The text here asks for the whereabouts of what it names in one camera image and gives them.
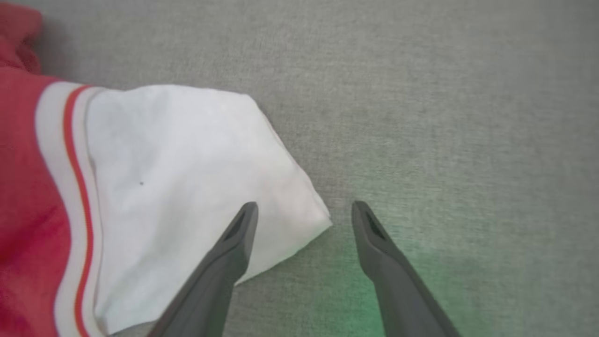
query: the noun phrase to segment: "red fabric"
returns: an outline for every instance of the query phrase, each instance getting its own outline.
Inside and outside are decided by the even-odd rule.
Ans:
[[[56,336],[53,306],[71,246],[68,218],[35,135],[55,81],[31,49],[40,13],[0,4],[0,336]]]

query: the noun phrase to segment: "white fabric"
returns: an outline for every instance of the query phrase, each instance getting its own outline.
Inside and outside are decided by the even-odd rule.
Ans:
[[[104,91],[86,126],[103,230],[95,315],[106,333],[157,319],[247,201],[258,202],[259,221],[241,281],[331,225],[247,95],[173,85]]]

